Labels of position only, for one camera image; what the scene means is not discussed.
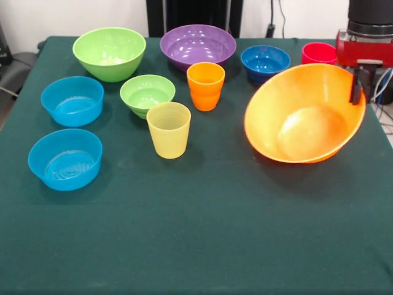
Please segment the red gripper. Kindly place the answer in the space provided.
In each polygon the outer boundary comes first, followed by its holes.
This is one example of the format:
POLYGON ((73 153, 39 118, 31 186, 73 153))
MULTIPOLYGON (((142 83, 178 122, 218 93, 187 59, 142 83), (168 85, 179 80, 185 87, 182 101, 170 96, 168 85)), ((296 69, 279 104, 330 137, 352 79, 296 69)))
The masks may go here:
POLYGON ((357 105, 364 85, 365 94, 373 94, 378 66, 392 67, 392 38, 359 37, 341 29, 337 34, 335 47, 339 65, 348 67, 365 65, 364 68, 354 68, 353 72, 349 102, 357 105))

